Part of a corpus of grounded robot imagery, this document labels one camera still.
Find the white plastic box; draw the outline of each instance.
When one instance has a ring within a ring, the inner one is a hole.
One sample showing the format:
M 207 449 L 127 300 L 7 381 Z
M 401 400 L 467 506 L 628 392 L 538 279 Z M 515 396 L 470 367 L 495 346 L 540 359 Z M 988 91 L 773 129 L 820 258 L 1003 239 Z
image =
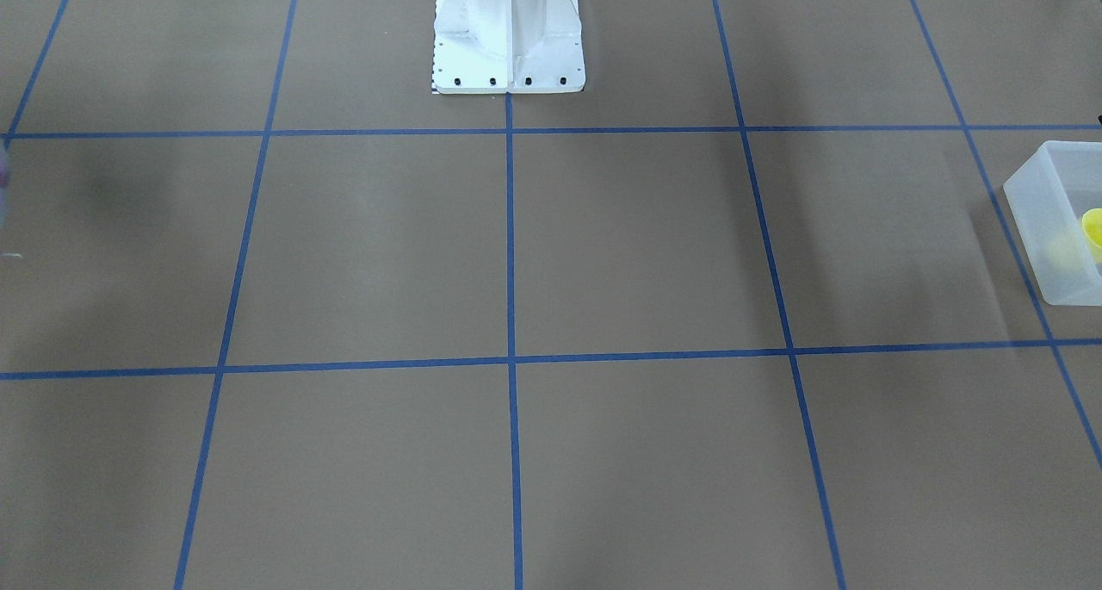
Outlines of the white plastic box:
M 1102 206 L 1102 143 L 1042 143 L 1003 190 L 1045 301 L 1102 304 L 1102 264 L 1080 222 Z

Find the yellow cup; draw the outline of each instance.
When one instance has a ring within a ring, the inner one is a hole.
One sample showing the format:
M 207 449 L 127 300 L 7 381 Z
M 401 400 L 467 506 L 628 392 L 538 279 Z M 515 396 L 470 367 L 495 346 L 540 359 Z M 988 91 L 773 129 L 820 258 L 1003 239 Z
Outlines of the yellow cup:
M 1083 236 L 1091 249 L 1094 262 L 1102 264 L 1102 208 L 1090 210 L 1083 214 Z

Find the white object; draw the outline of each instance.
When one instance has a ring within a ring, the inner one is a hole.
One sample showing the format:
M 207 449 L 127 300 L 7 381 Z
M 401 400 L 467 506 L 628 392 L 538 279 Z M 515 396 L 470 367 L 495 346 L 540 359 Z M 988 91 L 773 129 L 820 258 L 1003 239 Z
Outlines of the white object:
M 577 11 L 577 0 L 436 0 L 433 90 L 582 90 Z
M 1003 190 L 1045 301 L 1102 304 L 1102 265 L 1080 222 L 1102 206 L 1102 143 L 1042 143 Z

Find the white metal bracket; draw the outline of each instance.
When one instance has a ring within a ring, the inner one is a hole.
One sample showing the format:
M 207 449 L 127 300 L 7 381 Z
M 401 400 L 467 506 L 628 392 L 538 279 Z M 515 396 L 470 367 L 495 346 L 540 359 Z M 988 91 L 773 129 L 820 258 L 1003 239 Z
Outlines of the white metal bracket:
M 433 92 L 582 90 L 577 11 L 577 0 L 436 0 Z

